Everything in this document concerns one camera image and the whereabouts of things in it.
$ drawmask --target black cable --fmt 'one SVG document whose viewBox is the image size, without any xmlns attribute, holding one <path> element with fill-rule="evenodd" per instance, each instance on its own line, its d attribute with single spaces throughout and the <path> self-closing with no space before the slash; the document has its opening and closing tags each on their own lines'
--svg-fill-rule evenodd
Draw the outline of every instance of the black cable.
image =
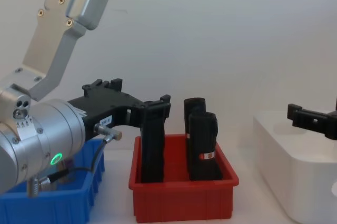
<svg viewBox="0 0 337 224">
<path fill-rule="evenodd" d="M 69 173 L 71 172 L 75 172 L 75 171 L 87 171 L 87 172 L 91 172 L 94 173 L 95 172 L 95 165 L 96 165 L 96 161 L 100 155 L 100 153 L 102 152 L 102 150 L 104 149 L 104 147 L 106 146 L 107 141 L 103 140 L 103 142 L 101 143 L 101 145 L 97 148 L 93 160 L 91 162 L 91 168 L 87 168 L 87 167 L 76 167 L 76 168 L 72 168 L 72 169 L 64 169 L 58 172 L 55 172 L 53 174 L 48 175 L 48 178 L 52 183 L 54 183 L 55 181 L 67 176 Z"/>
<path fill-rule="evenodd" d="M 101 145 L 98 147 L 97 151 L 95 152 L 93 161 L 91 162 L 91 173 L 94 173 L 97 158 L 100 155 L 101 151 L 105 148 L 105 145 L 107 145 L 107 141 L 103 140 L 103 142 L 101 143 Z"/>
</svg>

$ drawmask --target green led light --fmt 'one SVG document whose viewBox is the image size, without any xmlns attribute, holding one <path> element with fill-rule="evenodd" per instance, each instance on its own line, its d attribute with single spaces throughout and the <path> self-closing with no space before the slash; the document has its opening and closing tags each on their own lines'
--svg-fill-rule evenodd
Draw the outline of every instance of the green led light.
<svg viewBox="0 0 337 224">
<path fill-rule="evenodd" d="M 62 159 L 62 153 L 56 154 L 55 157 L 53 157 L 51 161 L 51 165 L 57 164 L 61 159 Z"/>
</svg>

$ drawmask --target white wall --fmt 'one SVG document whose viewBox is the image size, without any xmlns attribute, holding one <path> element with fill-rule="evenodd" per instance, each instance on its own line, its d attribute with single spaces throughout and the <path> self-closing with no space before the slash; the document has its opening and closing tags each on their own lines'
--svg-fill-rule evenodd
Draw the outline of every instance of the white wall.
<svg viewBox="0 0 337 224">
<path fill-rule="evenodd" d="M 1 0 L 0 77 L 22 61 L 43 1 Z M 221 139 L 237 144 L 239 130 L 249 144 L 259 110 L 334 108 L 336 49 L 337 0 L 110 0 L 48 98 L 75 98 L 97 78 L 122 78 L 139 99 L 172 95 L 167 132 L 180 133 L 183 100 L 203 96 Z M 137 133 L 126 131 L 114 147 L 131 147 Z"/>
</svg>

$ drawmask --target white container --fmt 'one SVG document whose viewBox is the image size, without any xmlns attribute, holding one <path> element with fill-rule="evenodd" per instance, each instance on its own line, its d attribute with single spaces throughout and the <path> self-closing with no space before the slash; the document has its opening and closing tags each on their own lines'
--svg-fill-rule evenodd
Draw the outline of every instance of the white container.
<svg viewBox="0 0 337 224">
<path fill-rule="evenodd" d="M 256 115 L 254 132 L 260 171 L 289 217 L 337 223 L 337 141 L 295 128 L 277 111 Z"/>
</svg>

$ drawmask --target blue plastic container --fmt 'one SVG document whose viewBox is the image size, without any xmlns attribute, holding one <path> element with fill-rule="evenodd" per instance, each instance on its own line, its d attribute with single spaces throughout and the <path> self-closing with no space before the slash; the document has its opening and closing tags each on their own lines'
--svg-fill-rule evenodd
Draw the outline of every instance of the blue plastic container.
<svg viewBox="0 0 337 224">
<path fill-rule="evenodd" d="M 88 141 L 74 156 L 75 167 L 90 167 L 102 140 Z M 75 180 L 57 185 L 56 191 L 27 198 L 26 183 L 0 197 L 0 224 L 85 224 L 98 193 L 104 172 L 104 155 L 96 163 L 95 174 L 77 171 Z"/>
</svg>

